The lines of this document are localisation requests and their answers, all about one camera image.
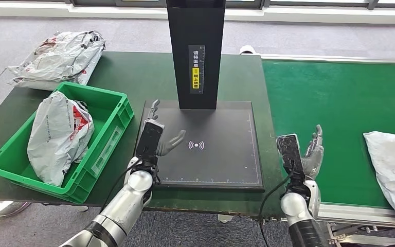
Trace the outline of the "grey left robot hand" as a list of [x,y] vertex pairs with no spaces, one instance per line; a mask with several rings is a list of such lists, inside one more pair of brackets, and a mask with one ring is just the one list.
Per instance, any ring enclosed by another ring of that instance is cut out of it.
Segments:
[[[156,114],[156,111],[158,110],[158,106],[160,104],[160,100],[156,99],[152,102],[152,105],[150,107],[150,111],[148,114],[147,120],[149,122],[152,122],[154,124],[159,124],[157,121],[158,115]],[[182,143],[186,135],[186,130],[180,130],[178,135],[170,139],[168,142],[162,142],[161,140],[158,142],[158,146],[156,149],[155,154],[157,156],[165,156],[167,155],[171,150],[176,148],[179,144]]]

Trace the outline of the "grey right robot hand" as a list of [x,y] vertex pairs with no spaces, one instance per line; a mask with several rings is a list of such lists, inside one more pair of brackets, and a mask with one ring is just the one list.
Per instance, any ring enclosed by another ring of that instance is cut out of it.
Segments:
[[324,157],[324,147],[322,145],[322,128],[316,126],[316,132],[312,134],[307,151],[301,158],[305,176],[310,180],[315,180]]

